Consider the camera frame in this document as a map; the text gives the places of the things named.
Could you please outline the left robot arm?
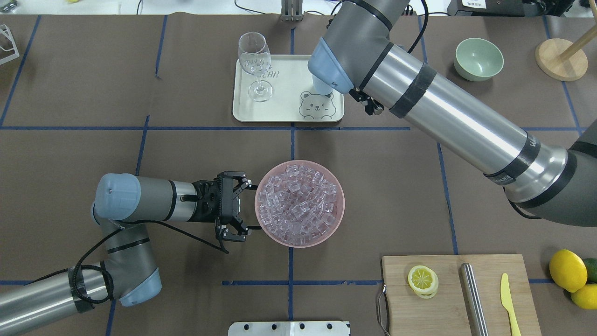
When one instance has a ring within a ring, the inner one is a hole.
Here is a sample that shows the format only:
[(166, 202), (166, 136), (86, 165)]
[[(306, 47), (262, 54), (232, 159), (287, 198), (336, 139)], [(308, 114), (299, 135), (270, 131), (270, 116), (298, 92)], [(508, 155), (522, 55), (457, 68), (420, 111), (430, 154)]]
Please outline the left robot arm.
[(16, 336), (92, 311), (107, 301), (141, 304), (162, 289), (147, 224), (171, 228), (169, 221), (207, 223), (215, 227), (217, 244), (245, 242), (249, 227), (240, 217), (241, 192), (257, 186), (244, 172), (224, 171), (212, 180), (180, 182), (131, 174), (106, 174), (97, 186), (91, 217), (103, 238), (107, 258), (40, 277), (1, 295), (1, 334)]

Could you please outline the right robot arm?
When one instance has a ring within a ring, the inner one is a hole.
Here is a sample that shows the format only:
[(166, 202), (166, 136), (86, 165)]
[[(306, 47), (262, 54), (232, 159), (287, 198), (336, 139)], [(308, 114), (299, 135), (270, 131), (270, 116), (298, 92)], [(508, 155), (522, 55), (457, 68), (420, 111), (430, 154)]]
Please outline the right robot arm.
[(518, 208), (578, 227), (597, 223), (596, 124), (569, 149), (541, 143), (390, 41), (406, 0), (344, 0), (308, 62), (324, 85), (369, 114), (426, 132), (505, 190)]

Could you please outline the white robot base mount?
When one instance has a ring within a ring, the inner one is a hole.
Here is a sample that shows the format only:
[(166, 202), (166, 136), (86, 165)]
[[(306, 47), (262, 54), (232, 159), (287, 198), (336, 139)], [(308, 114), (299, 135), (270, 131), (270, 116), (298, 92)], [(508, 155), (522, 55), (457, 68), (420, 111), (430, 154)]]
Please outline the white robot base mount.
[(229, 336), (350, 336), (345, 321), (235, 322)]

